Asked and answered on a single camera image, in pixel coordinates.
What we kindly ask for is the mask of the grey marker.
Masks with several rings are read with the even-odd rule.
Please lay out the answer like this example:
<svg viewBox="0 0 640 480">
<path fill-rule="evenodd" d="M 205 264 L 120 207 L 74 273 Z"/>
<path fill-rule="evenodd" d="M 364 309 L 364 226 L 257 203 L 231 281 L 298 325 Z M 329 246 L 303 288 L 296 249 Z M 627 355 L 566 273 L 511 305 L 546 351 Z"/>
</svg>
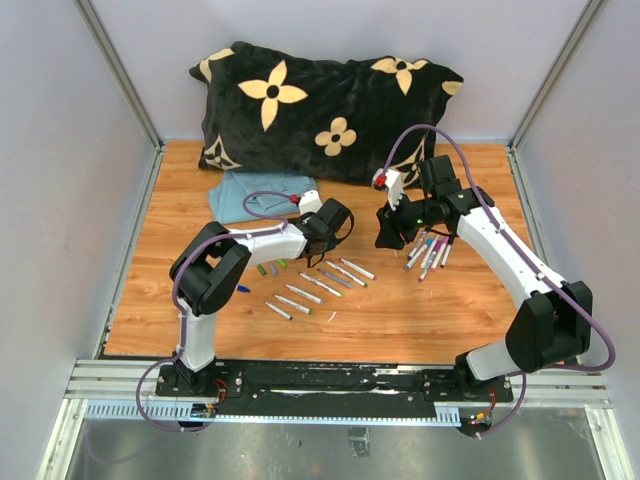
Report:
<svg viewBox="0 0 640 480">
<path fill-rule="evenodd" d="M 334 282 L 336 282 L 336 283 L 338 283 L 338 284 L 340 284 L 340 285 L 342 285 L 342 286 L 344 286 L 346 288 L 349 288 L 349 289 L 353 288 L 353 285 L 349 281 L 347 281 L 345 279 L 342 279 L 342 278 L 340 278 L 339 276 L 337 276 L 337 275 L 335 275 L 333 273 L 330 273 L 330 272 L 328 272 L 326 270 L 323 270 L 323 269 L 317 269 L 317 271 L 319 273 L 321 273 L 322 275 L 324 275 L 325 277 L 331 279 L 332 281 L 334 281 Z"/>
</svg>

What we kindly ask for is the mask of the light blue capped marker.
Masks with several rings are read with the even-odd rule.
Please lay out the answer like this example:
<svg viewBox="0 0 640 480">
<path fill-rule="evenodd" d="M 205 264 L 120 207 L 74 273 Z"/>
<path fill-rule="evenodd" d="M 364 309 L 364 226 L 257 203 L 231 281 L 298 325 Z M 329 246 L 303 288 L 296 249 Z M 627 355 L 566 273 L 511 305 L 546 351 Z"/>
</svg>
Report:
<svg viewBox="0 0 640 480">
<path fill-rule="evenodd" d="M 305 290 L 303 290 L 301 288 L 298 288 L 298 287 L 296 287 L 294 285 L 285 284 L 285 287 L 288 290 L 290 290 L 291 292 L 295 293 L 296 295 L 299 295 L 299 296 L 301 296 L 301 297 L 303 297 L 303 298 L 305 298 L 307 300 L 310 300 L 310 301 L 312 301 L 312 302 L 314 302 L 316 304 L 321 305 L 321 304 L 324 303 L 323 299 L 321 299 L 320 297 L 318 297 L 316 295 L 313 295 L 313 294 L 311 294 L 311 293 L 309 293 L 309 292 L 307 292 L 307 291 L 305 291 Z"/>
</svg>

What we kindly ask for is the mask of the green capped white marker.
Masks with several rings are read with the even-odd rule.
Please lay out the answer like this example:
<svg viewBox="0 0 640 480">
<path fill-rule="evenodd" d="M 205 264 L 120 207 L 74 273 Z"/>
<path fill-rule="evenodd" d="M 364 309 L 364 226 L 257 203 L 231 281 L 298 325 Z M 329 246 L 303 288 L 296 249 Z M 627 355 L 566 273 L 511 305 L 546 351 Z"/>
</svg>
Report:
<svg viewBox="0 0 640 480">
<path fill-rule="evenodd" d="M 281 295 L 274 295 L 274 298 L 275 298 L 276 300 L 278 300 L 279 302 L 281 302 L 281 303 L 283 303 L 283 304 L 285 304 L 285 305 L 287 305 L 287 306 L 289 306 L 289 307 L 292 307 L 292 308 L 294 308 L 295 310 L 297 310 L 297 311 L 299 311 L 299 312 L 302 312 L 302 313 L 304 313 L 304 314 L 310 315 L 310 314 L 312 314 L 312 313 L 313 313 L 313 310 L 312 310 L 311 308 L 306 307 L 306 306 L 304 306 L 304 305 L 301 305 L 301 304 L 299 304 L 299 303 L 297 303 L 297 302 L 295 302 L 295 301 L 293 301 L 293 300 L 290 300 L 290 299 L 288 299 L 288 298 L 286 298 L 286 297 L 284 297 L 284 296 L 281 296 Z"/>
</svg>

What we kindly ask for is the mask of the blue capped white marker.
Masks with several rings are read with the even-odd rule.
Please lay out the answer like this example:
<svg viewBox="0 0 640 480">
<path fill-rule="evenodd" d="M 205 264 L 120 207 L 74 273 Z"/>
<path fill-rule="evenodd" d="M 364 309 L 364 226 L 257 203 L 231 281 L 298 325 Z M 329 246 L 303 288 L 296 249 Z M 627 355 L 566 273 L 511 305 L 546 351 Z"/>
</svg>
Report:
<svg viewBox="0 0 640 480">
<path fill-rule="evenodd" d="M 288 312 L 284 311 L 283 309 L 281 309 L 280 307 L 274 305 L 271 302 L 268 301 L 264 301 L 264 304 L 272 311 L 274 311 L 275 313 L 277 313 L 278 315 L 282 316 L 283 318 L 285 318 L 288 321 L 293 320 L 293 316 L 291 314 L 289 314 Z"/>
</svg>

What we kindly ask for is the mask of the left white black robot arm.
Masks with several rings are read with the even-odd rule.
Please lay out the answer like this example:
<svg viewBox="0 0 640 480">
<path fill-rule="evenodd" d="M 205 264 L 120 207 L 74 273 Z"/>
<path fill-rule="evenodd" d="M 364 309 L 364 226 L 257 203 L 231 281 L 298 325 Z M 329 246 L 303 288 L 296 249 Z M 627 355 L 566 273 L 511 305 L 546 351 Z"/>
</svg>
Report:
<svg viewBox="0 0 640 480">
<path fill-rule="evenodd" d="M 170 269 L 180 336 L 171 363 L 179 383 L 200 396 L 214 385 L 214 334 L 218 312 L 230 301 L 245 270 L 282 260 L 312 260 L 339 246 L 355 226 L 350 209 L 330 198 L 312 211 L 269 227 L 229 230 L 206 224 Z"/>
</svg>

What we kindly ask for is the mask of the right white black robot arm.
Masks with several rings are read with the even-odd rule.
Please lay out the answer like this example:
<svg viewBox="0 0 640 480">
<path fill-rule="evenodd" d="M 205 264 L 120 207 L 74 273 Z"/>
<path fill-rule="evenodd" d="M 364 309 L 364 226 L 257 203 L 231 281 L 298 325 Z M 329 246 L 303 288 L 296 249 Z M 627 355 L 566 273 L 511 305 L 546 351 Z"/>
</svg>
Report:
<svg viewBox="0 0 640 480">
<path fill-rule="evenodd" d="M 378 170 L 374 188 L 387 194 L 376 216 L 378 248 L 400 250 L 419 228 L 444 225 L 478 253 L 502 282 L 517 310 L 503 339 L 456 357 L 453 387 L 466 400 L 513 373 L 533 373 L 586 352 L 593 295 L 582 281 L 567 282 L 520 240 L 479 187 L 463 187 L 448 156 L 419 164 L 424 193 L 411 201 L 399 172 Z"/>
</svg>

